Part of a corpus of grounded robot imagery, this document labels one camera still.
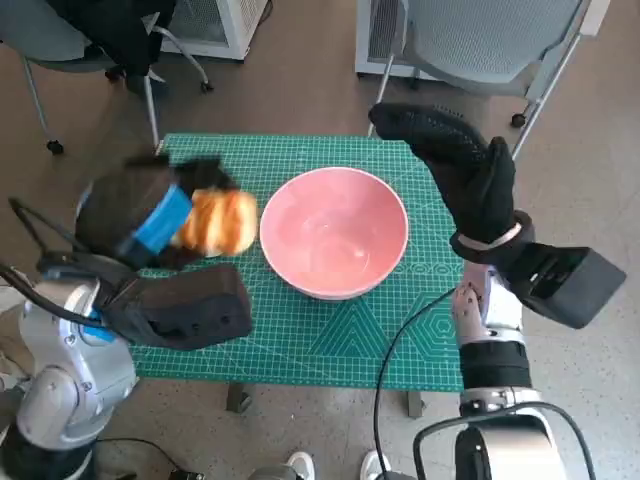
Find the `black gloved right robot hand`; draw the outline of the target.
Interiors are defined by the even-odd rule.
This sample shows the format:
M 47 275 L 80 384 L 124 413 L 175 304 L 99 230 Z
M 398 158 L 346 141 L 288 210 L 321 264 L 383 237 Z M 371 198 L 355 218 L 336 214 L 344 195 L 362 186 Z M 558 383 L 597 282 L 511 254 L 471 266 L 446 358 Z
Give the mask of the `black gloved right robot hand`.
M 378 103 L 369 120 L 383 140 L 403 141 L 431 172 L 457 232 L 491 244 L 515 223 L 515 165 L 505 139 L 487 141 L 452 113 L 432 106 Z

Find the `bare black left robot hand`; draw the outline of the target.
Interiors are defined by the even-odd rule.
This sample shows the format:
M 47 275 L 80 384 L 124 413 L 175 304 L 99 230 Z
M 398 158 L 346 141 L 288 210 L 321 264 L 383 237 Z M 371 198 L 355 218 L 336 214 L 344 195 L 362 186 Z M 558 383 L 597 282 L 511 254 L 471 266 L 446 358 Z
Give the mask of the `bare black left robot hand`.
M 171 243 L 192 211 L 192 195 L 236 186 L 218 156 L 173 164 L 166 153 L 135 155 L 91 182 L 78 205 L 75 238 L 135 271 L 180 270 L 205 257 Z

